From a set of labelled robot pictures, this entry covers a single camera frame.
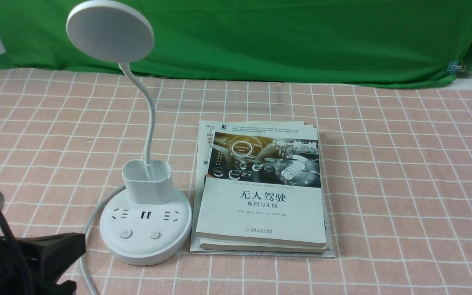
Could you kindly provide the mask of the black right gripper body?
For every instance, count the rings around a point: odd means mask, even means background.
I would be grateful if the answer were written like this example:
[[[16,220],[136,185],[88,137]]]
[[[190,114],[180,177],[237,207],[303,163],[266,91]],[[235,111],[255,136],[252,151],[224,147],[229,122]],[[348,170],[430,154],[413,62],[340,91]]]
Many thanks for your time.
[[[77,283],[61,276],[86,253],[83,233],[19,238],[18,244],[31,272],[36,295],[75,295]],[[17,258],[0,236],[0,295],[23,295],[24,282],[16,265]]]

